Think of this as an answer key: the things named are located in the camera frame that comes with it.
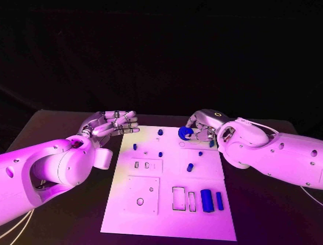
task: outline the black curtain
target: black curtain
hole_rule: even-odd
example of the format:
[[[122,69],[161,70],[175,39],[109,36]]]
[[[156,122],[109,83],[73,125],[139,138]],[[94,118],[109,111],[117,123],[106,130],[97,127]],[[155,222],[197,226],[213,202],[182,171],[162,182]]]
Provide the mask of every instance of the black curtain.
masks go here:
[[[0,4],[0,140],[40,109],[203,108],[323,139],[323,1],[230,4]]]

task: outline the white board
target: white board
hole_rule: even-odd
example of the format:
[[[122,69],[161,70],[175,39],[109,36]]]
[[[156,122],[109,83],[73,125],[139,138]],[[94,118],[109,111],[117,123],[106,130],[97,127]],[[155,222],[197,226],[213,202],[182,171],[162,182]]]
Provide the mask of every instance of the white board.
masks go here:
[[[210,142],[181,140],[178,128],[139,128],[139,133],[123,137],[102,232],[236,241],[217,145],[211,148]],[[164,130],[162,136],[158,135],[159,129]],[[187,171],[190,163],[194,164],[191,172]],[[177,195],[185,197],[185,211],[174,210],[174,187],[185,189],[185,196]],[[216,212],[211,213],[203,211],[204,189],[213,193]],[[218,191],[224,211],[218,210]]]

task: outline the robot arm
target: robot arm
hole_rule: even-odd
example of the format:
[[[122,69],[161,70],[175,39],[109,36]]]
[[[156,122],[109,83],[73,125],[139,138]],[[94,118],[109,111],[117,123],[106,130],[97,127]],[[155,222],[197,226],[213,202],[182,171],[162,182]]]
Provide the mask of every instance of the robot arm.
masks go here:
[[[191,129],[197,124],[198,132]],[[214,110],[200,110],[179,130],[184,140],[218,139],[220,152],[241,169],[254,167],[263,174],[305,187],[323,190],[323,141],[292,134],[272,135],[246,120],[231,119]]]
[[[110,136],[139,132],[136,112],[97,112],[79,134],[0,155],[0,225],[71,190],[92,168],[109,169]],[[47,181],[35,186],[34,176]]]

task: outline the round hole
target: round hole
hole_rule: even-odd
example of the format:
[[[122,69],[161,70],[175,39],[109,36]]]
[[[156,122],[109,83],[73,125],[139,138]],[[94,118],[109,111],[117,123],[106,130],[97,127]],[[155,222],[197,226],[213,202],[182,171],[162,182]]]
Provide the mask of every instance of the round hole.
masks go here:
[[[143,202],[145,202],[143,198],[139,198],[138,199],[138,205],[142,206],[143,205]]]
[[[8,167],[6,168],[6,172],[8,172],[9,177],[12,178],[15,176],[14,168],[12,167]]]
[[[318,151],[314,150],[312,153],[311,153],[311,155],[315,157],[318,155]]]

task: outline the dark table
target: dark table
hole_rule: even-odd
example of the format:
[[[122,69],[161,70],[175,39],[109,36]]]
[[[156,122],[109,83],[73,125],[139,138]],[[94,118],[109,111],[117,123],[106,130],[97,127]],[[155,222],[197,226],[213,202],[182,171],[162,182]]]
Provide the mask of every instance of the dark table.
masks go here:
[[[89,112],[41,110],[32,116],[9,151],[77,134]],[[139,115],[139,124],[181,127],[188,117]],[[296,134],[291,122],[253,120],[285,133]],[[115,152],[109,170],[93,168],[87,181],[35,209],[30,225],[15,244],[323,244],[323,207],[299,186],[254,168],[237,169],[223,158],[226,183],[239,242],[100,232],[123,136],[109,141]],[[0,226],[0,235],[18,218]],[[0,240],[9,244],[24,224]]]

